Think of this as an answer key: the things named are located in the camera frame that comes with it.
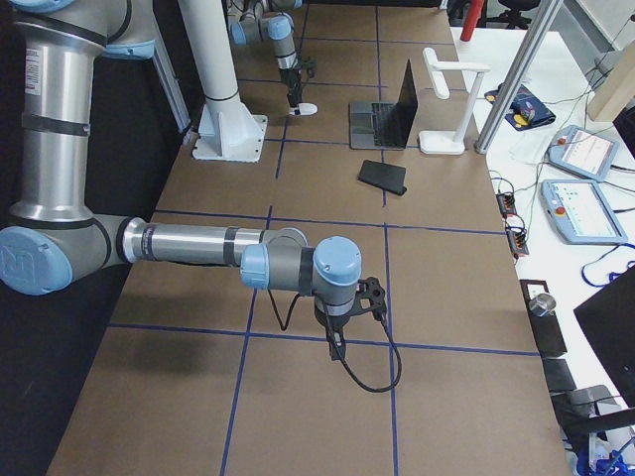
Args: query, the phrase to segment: black monitor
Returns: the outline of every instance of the black monitor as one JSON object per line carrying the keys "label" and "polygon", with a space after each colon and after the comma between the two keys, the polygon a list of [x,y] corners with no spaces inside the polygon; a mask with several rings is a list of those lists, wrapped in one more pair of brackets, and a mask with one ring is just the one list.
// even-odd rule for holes
{"label": "black monitor", "polygon": [[635,407],[635,268],[580,304],[575,317],[617,391]]}

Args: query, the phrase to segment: black office chair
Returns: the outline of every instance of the black office chair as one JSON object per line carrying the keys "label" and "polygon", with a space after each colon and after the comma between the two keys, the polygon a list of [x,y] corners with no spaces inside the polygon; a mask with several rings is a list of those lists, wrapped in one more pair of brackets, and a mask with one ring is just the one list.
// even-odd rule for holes
{"label": "black office chair", "polygon": [[540,4],[540,0],[498,0],[498,3],[509,8],[498,17],[488,18],[488,22],[506,23],[506,30],[527,30],[531,23],[531,18],[523,17],[523,12],[533,10]]}

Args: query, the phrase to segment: blue cable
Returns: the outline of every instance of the blue cable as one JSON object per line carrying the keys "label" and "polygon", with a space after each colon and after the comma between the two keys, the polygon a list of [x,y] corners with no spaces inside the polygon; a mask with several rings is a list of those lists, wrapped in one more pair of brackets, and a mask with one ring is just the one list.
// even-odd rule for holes
{"label": "blue cable", "polygon": [[[595,263],[598,263],[599,261],[603,260],[604,258],[606,258],[608,255],[613,253],[615,250],[617,250],[621,246],[625,246],[626,248],[631,248],[631,249],[635,250],[635,245],[631,245],[630,243],[623,243],[621,245],[614,246],[613,248],[608,250],[606,253],[604,253],[602,256],[597,258],[595,261],[591,261],[590,263],[586,263],[584,266],[582,266],[582,268],[580,269],[580,273],[582,274],[582,280],[585,283],[587,283],[589,286],[592,286],[594,288],[604,288],[605,286],[608,286],[613,281],[615,281],[615,279],[618,278],[622,273],[611,272],[611,273],[608,274],[608,283],[605,283],[603,285],[597,285],[595,283],[592,283],[589,280],[589,278],[586,277],[586,274],[584,273],[584,270],[586,269],[587,266],[594,265]],[[630,269],[633,266],[635,266],[635,260],[631,260],[631,261],[626,263],[626,268],[627,269]]]}
{"label": "blue cable", "polygon": [[613,452],[611,452],[611,456],[613,456],[613,460],[611,461],[611,464],[609,464],[608,467],[604,470],[601,476],[609,476],[611,474],[611,470],[613,469],[613,467],[615,467],[617,462],[621,459],[622,453],[626,451],[626,448],[628,448],[628,446],[630,446],[630,444],[633,441],[635,441],[635,436],[632,436],[631,439],[626,441],[624,445],[621,448],[619,448],[619,451],[617,451],[615,455],[613,455]]}

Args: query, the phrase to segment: electronic device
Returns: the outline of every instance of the electronic device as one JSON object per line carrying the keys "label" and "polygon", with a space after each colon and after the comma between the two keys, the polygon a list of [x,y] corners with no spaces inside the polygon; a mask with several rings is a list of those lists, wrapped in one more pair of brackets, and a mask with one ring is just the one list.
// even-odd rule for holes
{"label": "electronic device", "polygon": [[554,166],[576,176],[604,181],[619,143],[582,129],[567,126],[554,137],[547,158]]}
{"label": "electronic device", "polygon": [[408,60],[399,101],[353,101],[348,105],[351,149],[406,149],[419,101]]}
{"label": "electronic device", "polygon": [[541,198],[568,243],[617,245],[628,238],[594,180],[545,180]]}
{"label": "electronic device", "polygon": [[406,169],[382,162],[364,161],[357,178],[364,183],[378,186],[397,195],[406,193],[404,178]]}
{"label": "electronic device", "polygon": [[597,359],[630,407],[583,421],[575,429],[603,431],[635,423],[634,307],[635,268],[631,268],[573,310]]}

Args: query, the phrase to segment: cardboard surface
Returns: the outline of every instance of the cardboard surface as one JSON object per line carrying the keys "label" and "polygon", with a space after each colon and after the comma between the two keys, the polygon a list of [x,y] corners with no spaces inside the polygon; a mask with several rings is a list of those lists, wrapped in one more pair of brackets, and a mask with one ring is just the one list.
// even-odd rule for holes
{"label": "cardboard surface", "polygon": [[[381,395],[359,389],[330,361],[309,298],[283,334],[267,295],[243,288],[237,270],[139,264],[51,476],[569,474],[484,159],[347,146],[348,100],[378,98],[379,74],[382,85],[397,81],[394,93],[382,88],[396,97],[407,58],[423,65],[417,42],[455,56],[445,13],[310,5],[295,17],[302,12],[304,52],[319,64],[306,100],[320,112],[287,118],[277,83],[240,81],[245,102],[262,107],[253,113],[271,108],[260,163],[197,162],[183,148],[159,204],[171,212],[155,220],[292,226],[312,245],[351,238],[364,277],[388,292],[401,384]],[[278,81],[270,47],[234,49],[238,77]],[[417,74],[425,89],[427,73]],[[419,124],[453,126],[463,100],[426,99]],[[366,159],[406,167],[408,192],[386,196],[358,181]],[[293,293],[275,296],[284,317]],[[386,385],[396,360],[381,326],[363,315],[345,332],[350,366]]]}

